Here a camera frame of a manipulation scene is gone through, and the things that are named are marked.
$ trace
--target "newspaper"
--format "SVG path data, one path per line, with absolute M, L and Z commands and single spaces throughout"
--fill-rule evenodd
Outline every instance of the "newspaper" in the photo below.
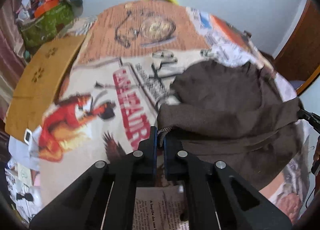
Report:
M 189 222 L 182 222 L 185 209 L 184 194 L 179 186 L 139 187 L 136 190 L 132 230 L 187 230 Z
M 209 49 L 186 8 L 141 0 L 104 10 L 88 32 L 75 64 L 108 56 L 145 56 L 161 50 Z

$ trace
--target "black cloth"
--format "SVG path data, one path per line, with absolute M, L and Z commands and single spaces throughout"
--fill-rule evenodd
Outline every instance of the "black cloth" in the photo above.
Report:
M 301 150 L 294 124 L 300 100 L 283 103 L 265 69 L 204 61 L 177 75 L 171 88 L 181 104 L 161 106 L 159 129 L 197 133 L 182 141 L 186 151 L 203 161 L 225 161 L 259 190 Z

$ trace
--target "green bag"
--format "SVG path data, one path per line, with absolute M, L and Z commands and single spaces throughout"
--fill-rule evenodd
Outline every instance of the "green bag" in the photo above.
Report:
M 25 47 L 31 54 L 42 44 L 52 40 L 57 33 L 74 19 L 71 6 L 66 2 L 45 12 L 32 23 L 21 27 Z

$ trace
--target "wooden cabinet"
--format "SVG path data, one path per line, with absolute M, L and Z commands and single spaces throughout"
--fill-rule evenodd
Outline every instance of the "wooden cabinet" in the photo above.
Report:
M 320 73 L 320 12 L 308 0 L 301 18 L 288 42 L 274 60 L 276 70 L 287 80 L 305 83 L 302 93 Z

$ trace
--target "metal screw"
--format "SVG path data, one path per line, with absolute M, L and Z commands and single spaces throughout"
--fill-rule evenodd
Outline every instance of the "metal screw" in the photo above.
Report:
M 141 157 L 142 155 L 143 155 L 142 151 L 137 150 L 137 151 L 133 152 L 133 156 L 135 156 L 135 157 Z
M 224 161 L 217 161 L 216 162 L 216 166 L 219 168 L 219 169 L 224 169 L 226 167 L 226 163 Z
M 186 151 L 178 151 L 178 156 L 184 158 L 188 156 L 188 153 Z
M 101 169 L 105 166 L 105 162 L 104 161 L 97 161 L 94 165 L 96 166 L 96 168 Z

